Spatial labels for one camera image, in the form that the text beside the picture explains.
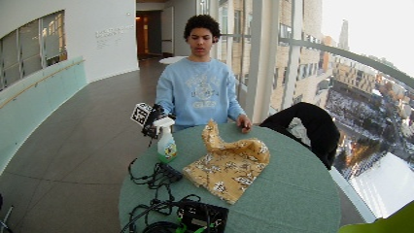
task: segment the man's hand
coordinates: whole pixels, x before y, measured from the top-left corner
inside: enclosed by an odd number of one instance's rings
[[[242,133],[250,132],[251,122],[246,115],[238,115],[235,123],[237,123],[237,126],[242,128]]]

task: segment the round table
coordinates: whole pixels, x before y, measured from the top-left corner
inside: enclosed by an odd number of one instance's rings
[[[206,155],[202,140],[203,126],[173,133],[177,157],[169,165],[177,170]],[[174,200],[197,194],[203,203],[229,209],[226,233],[239,232],[337,232],[341,223],[341,199],[335,182],[317,156],[298,142],[258,126],[242,134],[234,123],[218,124],[219,137],[227,143],[258,138],[270,151],[270,162],[234,205],[213,196],[202,187],[195,187],[185,178],[170,185]],[[157,142],[140,154],[130,171],[134,177],[151,175],[158,163]],[[149,205],[155,192],[145,185],[134,184],[125,177],[118,196],[118,218],[121,228],[129,221],[133,208]],[[166,190],[161,200],[167,199]],[[150,213],[149,223],[166,220],[175,222],[175,213],[162,216]],[[136,222],[140,231],[144,221]]]
[[[161,59],[159,63],[167,65],[167,64],[175,63],[183,57],[187,57],[187,56],[171,56],[171,57],[167,57],[167,58]]]

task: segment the ceiling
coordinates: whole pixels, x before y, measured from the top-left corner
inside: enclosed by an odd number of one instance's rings
[[[165,3],[169,0],[136,0],[137,3]]]

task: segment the curly dark hair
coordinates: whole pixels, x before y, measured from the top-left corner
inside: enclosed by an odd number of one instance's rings
[[[197,15],[189,18],[183,30],[183,39],[186,41],[194,28],[206,28],[215,38],[215,42],[221,36],[218,22],[209,15]]]

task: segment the tile floor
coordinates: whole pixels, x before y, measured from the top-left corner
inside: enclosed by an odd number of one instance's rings
[[[118,232],[117,197],[126,167],[150,139],[129,119],[137,103],[154,103],[163,65],[86,85],[26,139],[4,173],[0,218],[14,206],[14,233]],[[343,193],[342,224],[362,222]]]

